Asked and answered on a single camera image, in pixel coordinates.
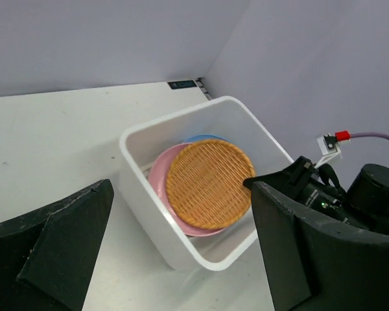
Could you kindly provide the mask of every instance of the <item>white backdrop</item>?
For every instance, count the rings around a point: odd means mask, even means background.
[[[318,160],[323,133],[389,133],[389,0],[252,0],[206,85],[242,100],[294,158]],[[365,163],[389,167],[387,141],[342,150],[345,187]]]
[[[197,78],[249,0],[0,0],[0,95]]]

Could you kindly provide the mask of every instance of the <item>wicker plate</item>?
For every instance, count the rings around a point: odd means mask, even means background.
[[[252,176],[252,163],[238,147],[218,139],[198,141],[173,161],[167,174],[167,196],[188,224],[225,228],[249,209],[250,191],[242,182]]]

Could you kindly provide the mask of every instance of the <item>purple cable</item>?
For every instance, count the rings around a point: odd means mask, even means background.
[[[389,141],[389,135],[377,132],[364,132],[364,133],[354,133],[350,135],[350,138],[359,138],[359,137],[379,137],[387,139]]]

